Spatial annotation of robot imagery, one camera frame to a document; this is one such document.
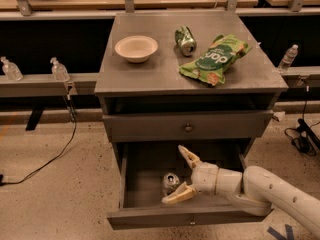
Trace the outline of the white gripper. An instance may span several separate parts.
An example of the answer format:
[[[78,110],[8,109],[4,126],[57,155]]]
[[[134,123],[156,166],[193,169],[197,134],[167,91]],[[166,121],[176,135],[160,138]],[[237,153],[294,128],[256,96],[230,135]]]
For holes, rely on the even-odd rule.
[[[178,146],[180,154],[192,170],[193,185],[182,183],[173,193],[162,199],[164,204],[176,204],[191,199],[198,192],[217,196],[236,196],[240,194],[242,173],[219,168],[215,164],[202,162],[200,158],[186,147]]]

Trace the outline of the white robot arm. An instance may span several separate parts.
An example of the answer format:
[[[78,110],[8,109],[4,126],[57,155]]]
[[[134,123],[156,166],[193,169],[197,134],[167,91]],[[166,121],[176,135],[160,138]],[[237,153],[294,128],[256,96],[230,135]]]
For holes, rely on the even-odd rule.
[[[223,197],[255,216],[266,216],[275,205],[320,238],[320,201],[315,197],[262,167],[249,166],[244,172],[237,172],[203,162],[182,145],[178,149],[192,170],[191,184],[182,183],[162,199],[164,204],[182,202],[202,193]]]

